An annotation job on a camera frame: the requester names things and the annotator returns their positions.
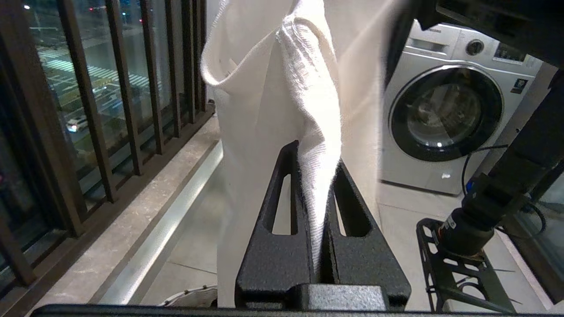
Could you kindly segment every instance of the metal railing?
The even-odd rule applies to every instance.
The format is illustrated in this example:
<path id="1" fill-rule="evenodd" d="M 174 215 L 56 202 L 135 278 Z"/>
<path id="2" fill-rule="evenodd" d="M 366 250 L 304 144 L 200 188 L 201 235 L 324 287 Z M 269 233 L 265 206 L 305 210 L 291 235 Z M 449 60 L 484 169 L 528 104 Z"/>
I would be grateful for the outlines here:
<path id="1" fill-rule="evenodd" d="M 17 1 L 0 0 L 0 87 L 3 95 L 0 119 L 13 125 L 12 136 L 21 144 L 19 158 L 25 162 L 27 172 L 34 175 L 33 183 L 39 188 L 41 207 L 48 209 L 53 218 L 49 233 L 45 234 L 51 235 L 49 241 L 52 243 L 46 244 L 40 252 L 34 250 L 35 256 L 31 257 L 29 246 L 22 248 L 13 230 L 0 217 L 0 254 L 7 264 L 0 267 L 0 279 L 8 279 L 8 283 L 0 283 L 0 315 L 24 315 L 33 307 L 214 112 L 212 105 L 206 107 L 205 85 L 199 71 L 199 57 L 205 41 L 205 2 L 165 2 L 168 64 L 160 67 L 167 67 L 170 74 L 170 86 L 163 87 L 169 90 L 170 102 L 163 106 L 159 97 L 152 30 L 153 8 L 148 0 L 140 1 L 152 118 L 139 121 L 125 54 L 121 4 L 118 0 L 105 0 L 107 17 L 104 18 L 107 18 L 111 34 L 127 131 L 123 142 L 116 142 L 112 147 L 122 148 L 123 144 L 129 148 L 133 166 L 132 173 L 124 180 L 116 180 L 117 167 L 110 159 L 115 150 L 107 146 L 92 90 L 91 68 L 87 64 L 78 26 L 76 2 L 57 0 L 56 3 L 105 198 L 89 208 L 79 178 L 90 170 L 81 174 L 75 173 L 78 169 L 69 168 L 75 165 L 75 160 L 61 128 L 60 105 L 53 98 L 30 31 L 34 26 L 25 18 L 24 10 L 29 6 L 23 8 Z M 182 12 L 181 23 L 173 19 L 173 14 L 178 11 Z M 180 56 L 175 54 L 179 46 L 182 48 Z M 183 76 L 182 87 L 179 86 L 179 76 Z M 164 109 L 172 116 L 173 133 L 169 137 L 164 134 Z M 183 121 L 185 109 L 187 119 Z M 155 141 L 155 153 L 143 157 L 143 143 L 147 140 L 140 129 L 150 125 L 153 126 L 150 139 Z"/>

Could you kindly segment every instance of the tile floor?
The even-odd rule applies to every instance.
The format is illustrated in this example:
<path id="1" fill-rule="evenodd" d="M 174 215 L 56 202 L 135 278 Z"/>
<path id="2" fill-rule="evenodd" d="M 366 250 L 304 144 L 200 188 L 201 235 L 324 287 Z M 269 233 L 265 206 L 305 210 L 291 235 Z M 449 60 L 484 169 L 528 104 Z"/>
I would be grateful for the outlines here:
<path id="1" fill-rule="evenodd" d="M 221 187 L 209 192 L 201 208 L 192 215 L 172 255 L 150 287 L 142 303 L 156 304 L 186 288 L 217 282 L 217 239 L 222 230 L 222 210 L 225 200 Z M 429 311 L 425 282 L 421 267 L 415 225 L 423 218 L 445 219 L 452 209 L 460 206 L 459 197 L 442 196 L 382 184 L 380 187 L 381 229 L 399 264 L 411 283 L 412 294 L 407 310 Z M 513 257 L 496 235 L 486 246 L 495 268 L 512 272 L 498 272 L 518 312 L 545 312 L 545 308 L 519 270 Z"/>

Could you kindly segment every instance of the washing machine door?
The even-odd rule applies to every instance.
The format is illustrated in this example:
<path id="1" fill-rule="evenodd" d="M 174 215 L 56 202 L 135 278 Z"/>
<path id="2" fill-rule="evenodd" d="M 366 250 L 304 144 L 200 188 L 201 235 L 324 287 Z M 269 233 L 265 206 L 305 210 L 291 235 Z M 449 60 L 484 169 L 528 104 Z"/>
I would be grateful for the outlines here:
<path id="1" fill-rule="evenodd" d="M 392 136 L 408 155 L 449 161 L 478 149 L 495 131 L 503 100 L 478 68 L 445 65 L 409 82 L 390 113 Z"/>

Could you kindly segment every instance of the road marking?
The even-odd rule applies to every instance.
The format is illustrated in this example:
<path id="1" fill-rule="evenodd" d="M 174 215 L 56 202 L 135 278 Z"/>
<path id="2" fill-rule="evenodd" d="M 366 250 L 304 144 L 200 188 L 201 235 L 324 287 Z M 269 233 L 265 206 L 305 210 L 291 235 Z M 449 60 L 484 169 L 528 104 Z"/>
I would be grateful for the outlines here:
<path id="1" fill-rule="evenodd" d="M 63 55 L 68 55 L 69 51 L 66 49 L 58 49 L 58 50 L 43 50 L 37 53 L 39 57 L 43 58 L 57 58 Z"/>
<path id="2" fill-rule="evenodd" d="M 45 64 L 46 68 L 58 69 L 60 71 L 71 72 L 74 73 L 74 66 L 72 62 L 66 60 L 50 60 Z M 88 66 L 88 73 L 92 77 L 100 77 L 100 78 L 109 78 L 112 81 L 119 80 L 119 74 L 117 71 L 113 69 L 101 68 L 96 66 Z M 148 87 L 149 86 L 149 78 L 145 76 L 140 76 L 136 74 L 129 74 L 129 82 L 131 86 L 136 87 Z M 162 89 L 162 82 L 158 82 L 158 89 Z"/>
<path id="3" fill-rule="evenodd" d="M 63 91 L 67 91 L 67 90 L 71 90 L 71 89 L 76 89 L 76 87 L 78 87 L 78 84 L 77 84 L 77 83 L 75 83 L 75 84 L 72 85 L 72 86 L 68 86 L 67 88 L 63 89 Z"/>

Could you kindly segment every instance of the white towel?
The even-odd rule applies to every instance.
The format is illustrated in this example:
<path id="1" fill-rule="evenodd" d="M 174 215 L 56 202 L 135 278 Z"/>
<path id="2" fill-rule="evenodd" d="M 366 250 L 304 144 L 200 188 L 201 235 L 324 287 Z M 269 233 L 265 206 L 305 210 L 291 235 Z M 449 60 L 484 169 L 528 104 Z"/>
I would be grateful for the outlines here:
<path id="1" fill-rule="evenodd" d="M 300 141 L 314 261 L 339 156 L 379 222 L 379 111 L 391 32 L 386 24 L 401 3 L 221 3 L 201 66 L 204 80 L 215 88 L 231 209 L 218 245 L 220 306 L 233 306 L 235 277 L 274 163 L 287 143 Z M 288 197 L 285 186 L 279 210 L 289 210 Z"/>

